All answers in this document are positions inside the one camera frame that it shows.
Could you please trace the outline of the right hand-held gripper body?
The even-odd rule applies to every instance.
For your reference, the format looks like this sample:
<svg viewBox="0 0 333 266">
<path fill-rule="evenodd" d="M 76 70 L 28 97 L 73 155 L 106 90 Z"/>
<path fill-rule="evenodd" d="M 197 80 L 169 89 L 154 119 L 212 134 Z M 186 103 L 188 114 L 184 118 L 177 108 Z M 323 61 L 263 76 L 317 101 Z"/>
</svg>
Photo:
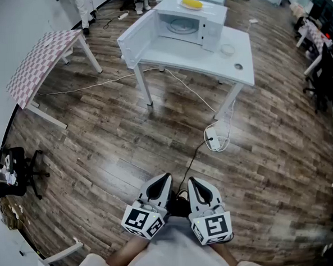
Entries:
<svg viewBox="0 0 333 266">
<path fill-rule="evenodd" d="M 191 176 L 188 180 L 191 229 L 202 245 L 229 242 L 233 237 L 231 215 L 225 210 L 218 189 Z"/>
</svg>

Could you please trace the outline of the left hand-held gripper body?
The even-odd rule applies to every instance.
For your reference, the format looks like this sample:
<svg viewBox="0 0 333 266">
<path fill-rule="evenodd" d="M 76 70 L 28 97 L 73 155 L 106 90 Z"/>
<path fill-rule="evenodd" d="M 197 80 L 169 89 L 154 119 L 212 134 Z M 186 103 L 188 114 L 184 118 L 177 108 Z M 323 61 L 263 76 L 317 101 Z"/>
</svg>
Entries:
<svg viewBox="0 0 333 266">
<path fill-rule="evenodd" d="M 132 235 L 151 240 L 169 217 L 167 203 L 171 199 L 172 184 L 170 173 L 145 182 L 135 201 L 126 207 L 122 227 Z"/>
</svg>

